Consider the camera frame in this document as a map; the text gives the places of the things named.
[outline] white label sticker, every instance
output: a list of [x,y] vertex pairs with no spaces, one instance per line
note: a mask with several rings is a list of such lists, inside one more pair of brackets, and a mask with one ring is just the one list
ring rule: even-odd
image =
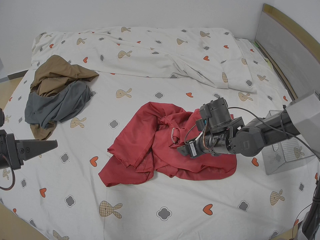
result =
[[190,148],[191,148],[192,155],[195,157],[197,155],[197,153],[196,153],[196,149],[195,149],[195,146],[193,145],[193,143],[190,144]]

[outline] clothing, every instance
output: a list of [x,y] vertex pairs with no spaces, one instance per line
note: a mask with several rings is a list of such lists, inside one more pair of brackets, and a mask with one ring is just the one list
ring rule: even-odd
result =
[[[184,145],[187,132],[200,118],[199,109],[192,113],[173,104],[143,105],[108,148],[113,156],[99,173],[102,182],[107,187],[141,184],[153,177],[154,170],[194,181],[229,177],[237,167],[236,155],[204,154],[192,159],[176,150]],[[199,133],[195,127],[187,139]]]
[[80,113],[91,98],[90,88],[82,81],[70,83],[56,95],[44,97],[35,91],[29,94],[25,109],[25,121],[50,127],[49,122],[64,122]]
[[[79,65],[70,65],[62,57],[52,55],[36,70],[34,81],[30,86],[30,93],[35,92],[43,97],[54,96],[76,80],[92,81],[98,75],[93,70]],[[56,128],[56,122],[50,120],[45,124],[45,127],[45,129],[42,128],[39,123],[30,124],[35,139],[46,140],[49,138]]]

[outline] headboard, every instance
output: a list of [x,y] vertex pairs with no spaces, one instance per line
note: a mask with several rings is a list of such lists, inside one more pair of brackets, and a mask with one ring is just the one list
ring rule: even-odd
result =
[[274,65],[291,98],[320,91],[320,44],[278,9],[264,4],[256,43]]

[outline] tan floor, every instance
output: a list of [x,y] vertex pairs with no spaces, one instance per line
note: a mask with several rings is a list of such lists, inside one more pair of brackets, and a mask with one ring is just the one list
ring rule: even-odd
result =
[[[0,83],[0,108],[4,109],[21,78]],[[0,239],[4,240],[48,240],[30,224],[20,219],[0,203]]]

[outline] transparent storage box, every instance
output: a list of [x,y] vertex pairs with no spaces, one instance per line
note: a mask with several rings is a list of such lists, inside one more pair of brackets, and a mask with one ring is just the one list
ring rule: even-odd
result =
[[[281,112],[281,110],[270,110],[266,118],[279,112]],[[298,135],[298,138],[306,142],[302,135]],[[316,157],[296,138],[266,146],[261,152],[267,175],[304,166]]]

